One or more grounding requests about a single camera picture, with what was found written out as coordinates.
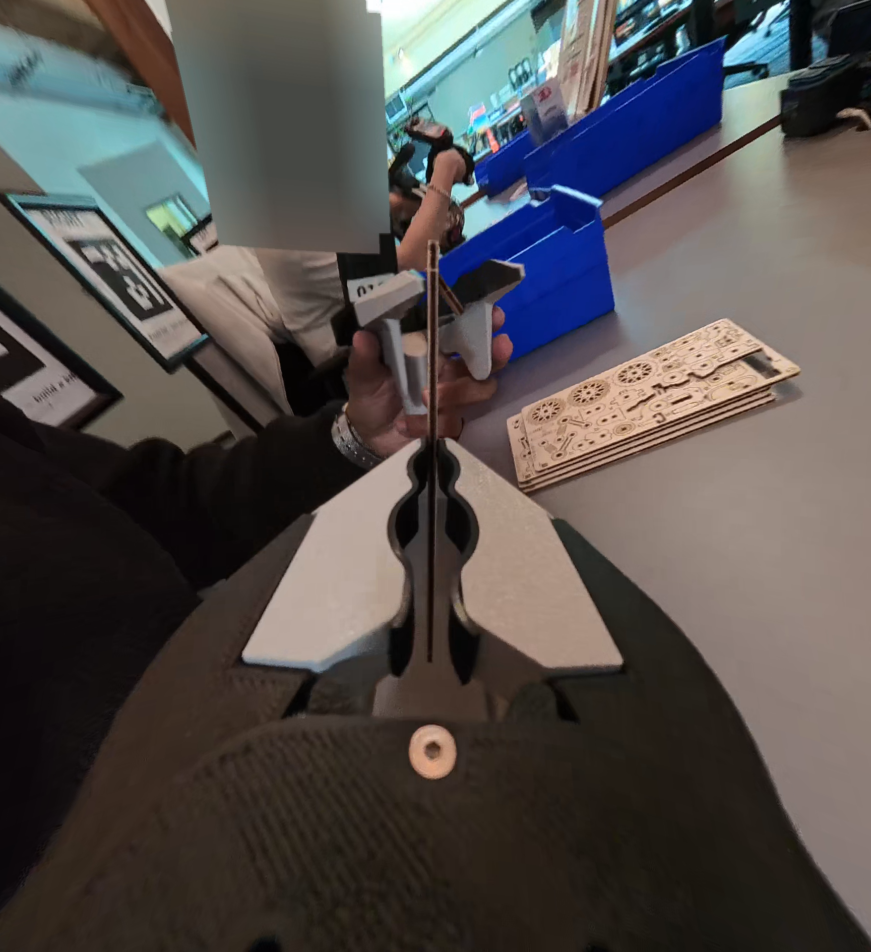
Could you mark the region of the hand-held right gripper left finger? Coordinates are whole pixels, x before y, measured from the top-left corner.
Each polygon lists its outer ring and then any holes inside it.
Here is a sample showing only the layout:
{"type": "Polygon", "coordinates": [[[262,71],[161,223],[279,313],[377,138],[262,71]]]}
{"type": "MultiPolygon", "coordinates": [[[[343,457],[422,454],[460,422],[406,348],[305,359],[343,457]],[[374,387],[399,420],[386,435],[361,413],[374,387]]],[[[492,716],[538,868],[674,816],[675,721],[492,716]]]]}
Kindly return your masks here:
{"type": "Polygon", "coordinates": [[[416,440],[313,514],[242,650],[247,665],[296,669],[373,695],[391,673],[390,634],[411,616],[394,511],[416,493],[416,440]]]}

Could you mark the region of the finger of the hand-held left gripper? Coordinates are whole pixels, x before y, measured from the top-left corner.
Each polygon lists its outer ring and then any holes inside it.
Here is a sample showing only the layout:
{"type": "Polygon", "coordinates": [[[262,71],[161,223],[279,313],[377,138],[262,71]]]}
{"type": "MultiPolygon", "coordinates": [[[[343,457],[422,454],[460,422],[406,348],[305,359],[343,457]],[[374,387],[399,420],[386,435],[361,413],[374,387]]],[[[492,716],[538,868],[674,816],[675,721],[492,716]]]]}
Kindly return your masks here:
{"type": "Polygon", "coordinates": [[[457,357],[477,381],[492,373],[493,314],[496,303],[525,278],[521,264],[487,260],[460,274],[449,285],[464,305],[464,313],[439,319],[439,352],[457,357]]]}
{"type": "Polygon", "coordinates": [[[406,413],[426,413],[429,342],[425,282],[415,271],[402,271],[358,297],[354,313],[359,330],[369,331],[380,345],[406,413]]]}

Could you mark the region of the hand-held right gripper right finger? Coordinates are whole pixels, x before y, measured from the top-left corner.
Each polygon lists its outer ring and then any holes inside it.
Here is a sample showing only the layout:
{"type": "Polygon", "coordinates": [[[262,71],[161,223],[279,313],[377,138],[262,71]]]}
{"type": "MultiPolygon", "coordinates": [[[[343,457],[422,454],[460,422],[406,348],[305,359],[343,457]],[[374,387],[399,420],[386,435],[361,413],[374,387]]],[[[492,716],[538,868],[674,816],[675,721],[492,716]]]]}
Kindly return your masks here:
{"type": "Polygon", "coordinates": [[[617,673],[623,658],[548,512],[453,440],[439,442],[439,559],[463,683],[617,673]]]}

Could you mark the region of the single wooden puzzle sheet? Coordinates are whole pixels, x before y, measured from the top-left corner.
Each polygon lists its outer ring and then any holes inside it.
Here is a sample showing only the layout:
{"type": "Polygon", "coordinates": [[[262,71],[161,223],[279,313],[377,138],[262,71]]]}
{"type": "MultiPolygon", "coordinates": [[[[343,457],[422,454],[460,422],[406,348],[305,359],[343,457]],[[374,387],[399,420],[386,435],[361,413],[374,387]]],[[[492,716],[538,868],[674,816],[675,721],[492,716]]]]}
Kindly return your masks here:
{"type": "Polygon", "coordinates": [[[438,515],[438,369],[439,369],[439,243],[430,240],[426,257],[427,292],[427,507],[426,507],[426,661],[434,658],[435,590],[438,515]]]}

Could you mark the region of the grey desk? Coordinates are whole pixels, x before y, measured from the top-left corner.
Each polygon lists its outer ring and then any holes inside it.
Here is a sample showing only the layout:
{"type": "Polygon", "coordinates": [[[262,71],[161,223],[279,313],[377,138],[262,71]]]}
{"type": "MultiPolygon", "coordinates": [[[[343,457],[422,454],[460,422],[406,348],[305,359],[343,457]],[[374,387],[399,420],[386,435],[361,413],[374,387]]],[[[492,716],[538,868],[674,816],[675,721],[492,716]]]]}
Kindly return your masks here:
{"type": "Polygon", "coordinates": [[[526,404],[728,317],[776,401],[541,491],[682,627],[871,935],[871,130],[774,128],[610,211],[616,311],[520,358],[463,442],[513,480],[526,404]]]}

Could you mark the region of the person's left hand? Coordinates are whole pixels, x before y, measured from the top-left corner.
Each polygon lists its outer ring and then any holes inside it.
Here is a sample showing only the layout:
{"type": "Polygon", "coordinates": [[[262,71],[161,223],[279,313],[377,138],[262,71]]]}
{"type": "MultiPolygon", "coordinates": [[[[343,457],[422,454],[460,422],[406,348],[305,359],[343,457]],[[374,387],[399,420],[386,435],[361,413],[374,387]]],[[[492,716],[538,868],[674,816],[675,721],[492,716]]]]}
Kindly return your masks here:
{"type": "MultiPolygon", "coordinates": [[[[439,355],[437,431],[441,438],[458,438],[464,414],[492,398],[497,375],[509,362],[513,345],[508,335],[492,340],[492,372],[476,380],[460,358],[439,355]]],[[[376,336],[368,330],[355,333],[346,370],[350,428],[377,457],[385,459],[412,441],[428,434],[428,418],[407,415],[391,370],[381,356],[376,336]]]]}

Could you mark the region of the short blue plastic bin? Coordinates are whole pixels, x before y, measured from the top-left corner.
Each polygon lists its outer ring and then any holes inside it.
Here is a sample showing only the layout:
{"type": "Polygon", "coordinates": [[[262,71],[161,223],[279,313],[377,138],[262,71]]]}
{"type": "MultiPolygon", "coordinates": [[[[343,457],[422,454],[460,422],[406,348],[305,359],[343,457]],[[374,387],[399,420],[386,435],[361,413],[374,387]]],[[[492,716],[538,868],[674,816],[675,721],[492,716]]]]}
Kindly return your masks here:
{"type": "Polygon", "coordinates": [[[601,202],[572,187],[536,189],[532,200],[444,256],[451,282],[497,259],[524,268],[500,301],[514,361],[615,309],[601,202]]]}

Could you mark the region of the silver wristwatch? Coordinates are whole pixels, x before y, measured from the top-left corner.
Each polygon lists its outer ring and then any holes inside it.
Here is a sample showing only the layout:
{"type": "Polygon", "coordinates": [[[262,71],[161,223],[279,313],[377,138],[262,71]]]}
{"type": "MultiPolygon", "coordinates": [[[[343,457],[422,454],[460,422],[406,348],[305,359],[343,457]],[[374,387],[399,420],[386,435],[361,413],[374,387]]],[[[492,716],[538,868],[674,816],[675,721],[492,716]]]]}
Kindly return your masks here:
{"type": "Polygon", "coordinates": [[[353,466],[363,470],[373,470],[383,462],[378,455],[360,437],[348,415],[348,405],[339,410],[331,426],[331,438],[337,451],[353,466]]]}

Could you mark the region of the small blue plastic bin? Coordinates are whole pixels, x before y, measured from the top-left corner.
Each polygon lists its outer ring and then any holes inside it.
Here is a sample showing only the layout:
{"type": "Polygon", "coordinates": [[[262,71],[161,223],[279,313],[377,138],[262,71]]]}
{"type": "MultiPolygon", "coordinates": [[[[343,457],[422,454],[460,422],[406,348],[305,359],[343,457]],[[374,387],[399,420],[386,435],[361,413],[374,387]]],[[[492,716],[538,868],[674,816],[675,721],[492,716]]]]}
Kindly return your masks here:
{"type": "Polygon", "coordinates": [[[499,151],[486,155],[475,164],[478,190],[493,198],[524,177],[527,155],[536,149],[529,131],[524,130],[499,151]]]}

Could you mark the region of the stack of wooden puzzle sheets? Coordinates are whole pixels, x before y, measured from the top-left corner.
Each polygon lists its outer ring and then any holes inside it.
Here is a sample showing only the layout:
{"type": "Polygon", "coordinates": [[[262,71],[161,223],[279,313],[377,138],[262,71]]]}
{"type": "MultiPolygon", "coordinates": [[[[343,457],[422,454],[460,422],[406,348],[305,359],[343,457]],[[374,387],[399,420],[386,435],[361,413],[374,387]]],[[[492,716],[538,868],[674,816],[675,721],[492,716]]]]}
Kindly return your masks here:
{"type": "Polygon", "coordinates": [[[506,422],[530,493],[756,409],[800,367],[728,319],[526,405],[506,422]]]}

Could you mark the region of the red white carton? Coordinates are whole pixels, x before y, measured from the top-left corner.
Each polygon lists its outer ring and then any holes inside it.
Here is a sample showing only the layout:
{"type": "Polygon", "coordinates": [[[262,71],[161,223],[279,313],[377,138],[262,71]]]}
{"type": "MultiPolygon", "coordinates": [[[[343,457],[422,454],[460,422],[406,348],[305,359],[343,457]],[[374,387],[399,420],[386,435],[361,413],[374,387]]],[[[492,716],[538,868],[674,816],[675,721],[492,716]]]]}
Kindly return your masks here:
{"type": "Polygon", "coordinates": [[[569,127],[557,78],[550,78],[523,95],[520,105],[526,128],[537,148],[569,127]]]}

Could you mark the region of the framed marker poster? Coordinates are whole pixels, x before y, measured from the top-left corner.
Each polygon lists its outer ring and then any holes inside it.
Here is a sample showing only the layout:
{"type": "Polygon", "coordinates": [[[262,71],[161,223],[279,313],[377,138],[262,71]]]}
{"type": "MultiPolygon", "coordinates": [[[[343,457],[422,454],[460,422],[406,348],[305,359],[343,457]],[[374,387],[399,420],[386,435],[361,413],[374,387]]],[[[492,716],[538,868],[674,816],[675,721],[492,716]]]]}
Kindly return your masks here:
{"type": "Polygon", "coordinates": [[[0,188],[0,203],[166,373],[209,343],[197,318],[93,199],[0,188]]]}
{"type": "Polygon", "coordinates": [[[122,393],[0,286],[0,397],[35,422],[81,430],[122,393]]]}

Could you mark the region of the long blue plastic bin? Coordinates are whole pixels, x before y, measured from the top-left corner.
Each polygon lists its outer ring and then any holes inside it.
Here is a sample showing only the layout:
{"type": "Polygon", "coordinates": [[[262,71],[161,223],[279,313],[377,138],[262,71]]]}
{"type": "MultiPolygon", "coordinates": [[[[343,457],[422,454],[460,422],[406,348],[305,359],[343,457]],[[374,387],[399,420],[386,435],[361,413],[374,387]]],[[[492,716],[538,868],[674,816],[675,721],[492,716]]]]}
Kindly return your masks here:
{"type": "Polygon", "coordinates": [[[725,38],[661,64],[545,145],[523,168],[530,192],[566,186],[596,198],[720,124],[725,38]]]}

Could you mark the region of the leaning cardboard sheets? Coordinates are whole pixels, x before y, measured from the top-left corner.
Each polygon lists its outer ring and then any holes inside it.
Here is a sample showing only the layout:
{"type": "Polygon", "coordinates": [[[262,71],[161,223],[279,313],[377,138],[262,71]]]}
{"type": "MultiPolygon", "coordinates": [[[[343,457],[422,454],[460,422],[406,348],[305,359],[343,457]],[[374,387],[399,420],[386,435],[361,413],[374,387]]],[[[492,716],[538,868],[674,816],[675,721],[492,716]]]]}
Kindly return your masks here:
{"type": "Polygon", "coordinates": [[[596,110],[604,97],[619,3],[567,1],[558,80],[569,125],[596,110]]]}

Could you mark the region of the black charger dock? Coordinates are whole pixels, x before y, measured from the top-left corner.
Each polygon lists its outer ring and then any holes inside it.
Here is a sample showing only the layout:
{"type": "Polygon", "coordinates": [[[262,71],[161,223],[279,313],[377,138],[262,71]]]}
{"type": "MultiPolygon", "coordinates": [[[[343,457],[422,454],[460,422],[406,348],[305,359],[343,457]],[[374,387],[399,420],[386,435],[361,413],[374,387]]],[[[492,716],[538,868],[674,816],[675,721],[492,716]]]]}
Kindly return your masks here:
{"type": "Polygon", "coordinates": [[[871,129],[871,51],[827,58],[792,73],[779,94],[779,125],[788,138],[809,138],[857,118],[871,129]]]}

